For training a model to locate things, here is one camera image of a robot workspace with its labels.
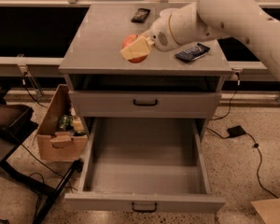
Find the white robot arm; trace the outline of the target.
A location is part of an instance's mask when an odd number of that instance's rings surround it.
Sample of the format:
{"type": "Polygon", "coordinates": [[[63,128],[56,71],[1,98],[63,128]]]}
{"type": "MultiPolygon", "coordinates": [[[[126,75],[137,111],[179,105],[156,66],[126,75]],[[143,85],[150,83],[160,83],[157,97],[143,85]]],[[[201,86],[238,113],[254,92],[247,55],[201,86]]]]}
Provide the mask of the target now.
{"type": "Polygon", "coordinates": [[[168,8],[120,54],[129,61],[153,50],[169,51],[192,42],[233,37],[280,82],[280,21],[255,0],[197,0],[168,8]]]}

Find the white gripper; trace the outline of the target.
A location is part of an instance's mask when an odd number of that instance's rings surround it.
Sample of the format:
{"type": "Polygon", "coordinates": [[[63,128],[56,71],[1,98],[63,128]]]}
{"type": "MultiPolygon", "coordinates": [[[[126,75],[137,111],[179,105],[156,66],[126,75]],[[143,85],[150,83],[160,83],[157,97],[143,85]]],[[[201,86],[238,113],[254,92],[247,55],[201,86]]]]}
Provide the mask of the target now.
{"type": "Polygon", "coordinates": [[[177,49],[179,44],[173,37],[170,21],[171,15],[160,16],[148,30],[138,35],[132,44],[121,49],[121,56],[129,61],[133,58],[148,56],[153,46],[159,51],[177,49]]]}

